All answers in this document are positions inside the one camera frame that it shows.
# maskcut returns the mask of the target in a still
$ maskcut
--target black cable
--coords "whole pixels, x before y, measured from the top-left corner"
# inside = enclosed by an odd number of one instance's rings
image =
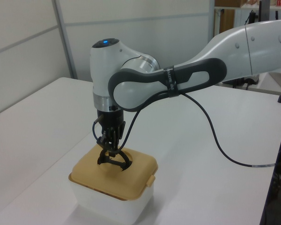
[[[161,95],[161,94],[167,93],[167,92],[168,92],[168,91],[165,90],[165,91],[161,91],[161,92],[159,92],[159,93],[157,93],[157,94],[154,94],[154,95],[152,95],[150,98],[148,98],[148,99],[141,105],[140,109],[136,112],[136,114],[134,115],[134,117],[133,117],[133,119],[132,119],[132,121],[131,121],[131,124],[130,124],[129,129],[128,129],[127,134],[126,134],[126,137],[125,137],[125,139],[124,139],[124,141],[123,141],[121,147],[119,148],[119,150],[122,150],[123,147],[125,146],[125,144],[126,144],[126,142],[127,142],[127,140],[128,140],[128,137],[129,137],[129,135],[130,135],[130,132],[131,132],[131,130],[132,130],[132,127],[133,127],[133,125],[134,125],[134,122],[135,122],[137,116],[140,114],[141,110],[147,106],[148,102],[150,102],[151,99],[153,99],[153,98],[155,98],[155,97],[157,97],[157,96],[159,96],[159,95]]]
[[[245,23],[244,23],[245,25],[247,24],[249,18],[250,18],[250,14],[249,14],[249,16],[248,16],[248,19],[247,19],[247,20],[245,21]]]
[[[193,99],[192,97],[190,97],[189,95],[186,95],[185,93],[183,92],[179,92],[179,94],[183,95],[184,97],[192,100],[202,111],[203,113],[205,114],[205,116],[207,117],[208,119],[208,122],[209,122],[209,125],[211,127],[211,130],[212,130],[212,133],[214,135],[214,140],[215,140],[215,143],[217,145],[217,147],[219,148],[219,150],[221,151],[221,153],[228,159],[230,160],[231,162],[235,163],[235,164],[238,164],[238,165],[242,165],[242,166],[246,166],[246,167],[271,167],[271,166],[281,166],[281,162],[280,163],[273,163],[273,164],[264,164],[264,165],[250,165],[250,164],[245,164],[245,163],[240,163],[240,162],[237,162],[235,161],[234,159],[231,159],[224,151],[223,149],[221,148],[218,140],[217,140],[217,137],[216,137],[216,134],[215,134],[215,130],[214,130],[214,126],[212,124],[212,121],[208,115],[208,113],[206,112],[206,110],[200,105],[199,102],[197,102],[195,99]]]
[[[94,122],[94,123],[93,123],[93,128],[92,128],[92,130],[93,130],[93,135],[94,135],[96,141],[98,141],[97,135],[96,135],[96,133],[95,133],[95,125],[96,125],[96,123]]]
[[[157,96],[159,96],[159,95],[161,95],[161,94],[164,94],[164,93],[167,93],[167,91],[161,91],[161,92],[159,92],[159,93],[156,93],[156,94],[152,95],[150,98],[148,98],[148,99],[141,105],[141,107],[140,107],[139,110],[136,112],[134,118],[133,118],[132,121],[131,121],[131,124],[130,124],[129,129],[128,129],[127,134],[126,134],[126,137],[125,137],[125,139],[124,139],[124,141],[123,141],[121,147],[119,148],[119,150],[122,150],[123,147],[125,146],[125,144],[126,144],[126,142],[127,142],[127,140],[128,140],[128,137],[129,137],[129,135],[130,135],[130,132],[131,132],[131,130],[132,130],[132,127],[133,127],[133,125],[134,125],[134,123],[135,123],[135,120],[136,120],[136,118],[138,117],[138,115],[140,114],[141,110],[142,110],[143,108],[145,108],[145,107],[148,105],[148,103],[150,102],[151,99],[153,99],[153,98],[155,98],[155,97],[157,97]],[[210,119],[208,113],[206,112],[206,110],[203,108],[203,106],[201,106],[199,102],[197,102],[195,99],[193,99],[193,98],[190,97],[189,95],[186,95],[184,92],[179,91],[179,94],[180,94],[180,95],[183,95],[184,97],[186,97],[186,98],[190,99],[191,101],[193,101],[193,102],[203,111],[203,113],[205,114],[205,116],[206,116],[207,119],[208,119],[209,125],[210,125],[211,130],[212,130],[212,133],[213,133],[213,135],[214,135],[214,140],[215,140],[215,143],[216,143],[218,149],[220,150],[220,152],[221,152],[229,161],[231,161],[231,162],[233,162],[233,163],[235,163],[235,164],[238,164],[238,165],[242,165],[242,166],[246,166],[246,167],[255,167],[255,168],[258,168],[258,167],[260,168],[260,167],[281,166],[281,162],[280,162],[280,163],[273,163],[273,164],[264,164],[264,165],[250,165],[250,164],[245,164],[245,163],[237,162],[236,160],[230,158],[230,157],[223,151],[223,149],[221,148],[221,146],[220,146],[220,144],[219,144],[219,142],[218,142],[218,140],[217,140],[217,137],[216,137],[216,134],[215,134],[215,130],[214,130],[214,126],[213,126],[213,124],[212,124],[212,121],[211,121],[211,119]],[[99,117],[97,120],[94,121],[94,123],[93,123],[93,128],[92,128],[92,130],[93,130],[93,135],[94,135],[94,137],[96,138],[96,140],[97,140],[97,136],[96,136],[96,134],[95,134],[95,124],[96,124],[100,119],[101,119],[101,117]]]
[[[245,88],[245,90],[248,90],[248,87],[251,85],[250,80],[248,81],[247,87]]]

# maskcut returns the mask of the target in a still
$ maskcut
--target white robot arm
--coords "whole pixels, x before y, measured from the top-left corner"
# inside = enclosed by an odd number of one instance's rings
[[[157,61],[117,39],[97,42],[90,51],[94,104],[102,126],[99,144],[118,152],[125,122],[123,110],[219,82],[264,72],[281,73],[281,20],[253,23],[215,36],[194,58],[160,69]]]

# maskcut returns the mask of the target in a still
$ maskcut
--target plastic container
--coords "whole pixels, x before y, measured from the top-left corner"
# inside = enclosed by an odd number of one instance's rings
[[[123,148],[132,164],[122,171],[116,165],[98,165],[101,150],[96,145],[75,165],[69,175],[72,190],[82,207],[119,223],[133,224],[153,195],[157,162],[152,156]],[[114,160],[121,161],[121,156]]]

